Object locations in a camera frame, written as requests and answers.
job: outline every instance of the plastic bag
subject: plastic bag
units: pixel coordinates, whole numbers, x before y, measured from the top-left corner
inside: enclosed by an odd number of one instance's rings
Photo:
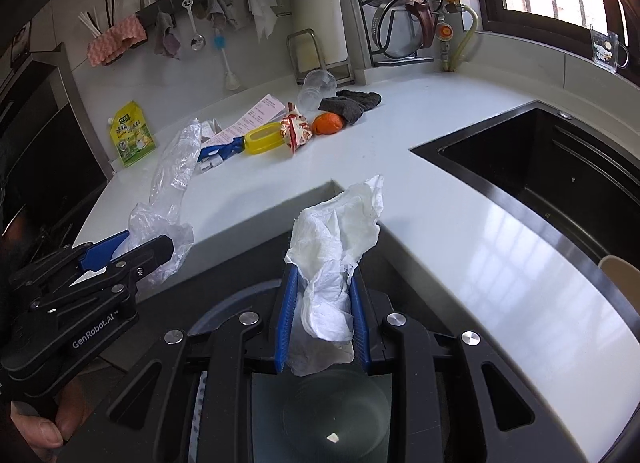
[[[351,185],[304,209],[293,225],[285,262],[298,267],[298,294],[287,364],[293,374],[317,373],[353,361],[348,287],[362,255],[378,242],[382,176]]]
[[[138,282],[140,294],[164,283],[182,266],[193,246],[193,228],[180,224],[182,198],[200,154],[200,123],[194,119],[165,148],[151,182],[149,203],[139,202],[129,215],[129,237],[113,253],[113,259],[165,235],[174,242],[174,255]]]

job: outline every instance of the window frame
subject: window frame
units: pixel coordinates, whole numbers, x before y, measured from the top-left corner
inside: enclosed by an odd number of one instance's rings
[[[577,24],[566,21],[509,10],[504,7],[504,0],[479,0],[482,29],[497,34],[520,37],[548,44],[585,58],[593,58],[590,31]],[[618,0],[604,0],[607,26],[616,32],[624,42],[622,13]],[[618,72],[640,85],[640,39],[638,30],[630,18],[626,18],[629,36],[629,66]]]

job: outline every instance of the measuring spoon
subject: measuring spoon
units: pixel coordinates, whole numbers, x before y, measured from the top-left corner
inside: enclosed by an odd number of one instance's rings
[[[201,36],[196,30],[196,23],[193,20],[193,14],[191,13],[191,7],[193,6],[193,0],[184,0],[182,6],[187,9],[189,13],[189,19],[191,20],[191,27],[193,28],[193,37],[191,37],[191,49],[194,52],[202,50],[207,43],[204,36]]]

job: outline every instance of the receipt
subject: receipt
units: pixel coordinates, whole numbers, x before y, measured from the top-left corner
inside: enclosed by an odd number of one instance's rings
[[[283,111],[284,104],[282,104],[282,102],[280,102],[276,97],[267,95],[260,100],[260,102],[255,104],[254,107],[249,109],[247,113],[242,115],[238,122],[226,129],[223,129],[217,135],[204,142],[202,148],[204,149],[209,146],[222,146],[223,144],[229,144],[237,136],[244,136],[249,131],[265,125],[273,120],[278,113]]]

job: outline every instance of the glass mug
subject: glass mug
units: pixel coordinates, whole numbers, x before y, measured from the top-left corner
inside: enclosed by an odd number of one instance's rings
[[[612,73],[618,71],[618,68],[624,69],[629,64],[629,50],[620,42],[618,34],[609,32],[601,34],[597,30],[591,28],[591,45],[593,47],[593,61],[601,68],[607,69]],[[618,62],[618,51],[622,48],[626,53],[624,64]]]

